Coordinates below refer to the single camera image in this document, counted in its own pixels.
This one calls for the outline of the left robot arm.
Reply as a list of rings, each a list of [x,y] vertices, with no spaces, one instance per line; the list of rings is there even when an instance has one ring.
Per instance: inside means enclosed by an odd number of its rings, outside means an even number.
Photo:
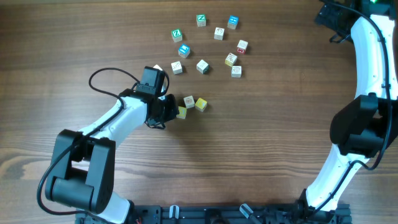
[[[94,222],[134,223],[134,204],[114,192],[116,149],[136,128],[146,124],[163,129],[178,106],[172,94],[153,95],[126,89],[96,123],[80,131],[58,134],[50,166],[37,187],[39,207],[52,215],[42,197],[73,208],[76,216]]]

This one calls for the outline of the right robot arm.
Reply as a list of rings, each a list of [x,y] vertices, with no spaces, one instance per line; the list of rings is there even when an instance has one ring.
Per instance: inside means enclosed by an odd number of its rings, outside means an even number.
[[[297,219],[337,219],[339,198],[351,179],[360,168],[374,170],[397,137],[396,17],[393,1],[325,1],[315,19],[335,31],[331,43],[353,43],[357,84],[354,100],[332,119],[331,151],[298,200]]]

